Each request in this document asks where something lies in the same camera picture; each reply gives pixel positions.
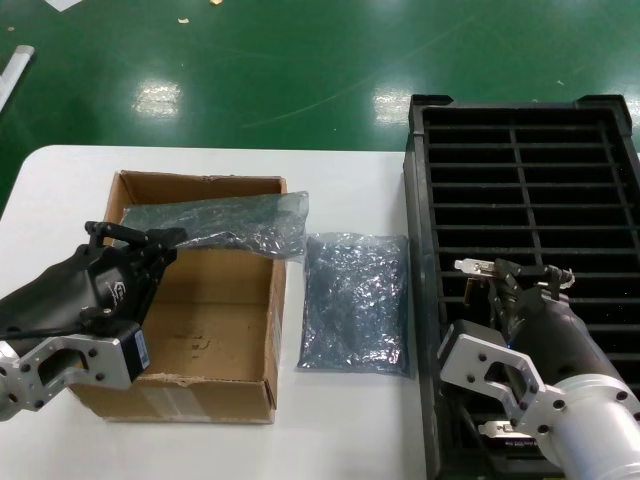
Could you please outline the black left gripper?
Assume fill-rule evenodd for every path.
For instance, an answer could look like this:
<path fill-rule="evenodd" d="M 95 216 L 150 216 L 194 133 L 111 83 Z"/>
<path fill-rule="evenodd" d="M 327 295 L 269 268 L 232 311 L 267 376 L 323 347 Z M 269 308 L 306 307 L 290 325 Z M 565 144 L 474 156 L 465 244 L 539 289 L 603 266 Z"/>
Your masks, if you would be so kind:
<path fill-rule="evenodd" d="M 140 231 L 95 221 L 86 222 L 85 230 L 89 242 L 74 255 L 1 299 L 3 341 L 115 337 L 124 327 L 143 324 L 186 230 Z M 106 239 L 126 246 L 107 247 Z"/>

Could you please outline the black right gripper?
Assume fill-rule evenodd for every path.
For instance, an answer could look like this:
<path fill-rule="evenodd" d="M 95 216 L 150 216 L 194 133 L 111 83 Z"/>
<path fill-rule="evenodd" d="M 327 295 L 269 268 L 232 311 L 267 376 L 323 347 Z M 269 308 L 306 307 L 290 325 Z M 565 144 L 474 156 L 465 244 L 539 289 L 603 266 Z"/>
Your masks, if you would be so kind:
<path fill-rule="evenodd" d="M 491 280 L 495 324 L 508 347 L 528 355 L 546 383 L 585 374 L 619 379 L 584 321 L 559 300 L 560 291 L 574 282 L 571 270 L 496 259 Z"/>

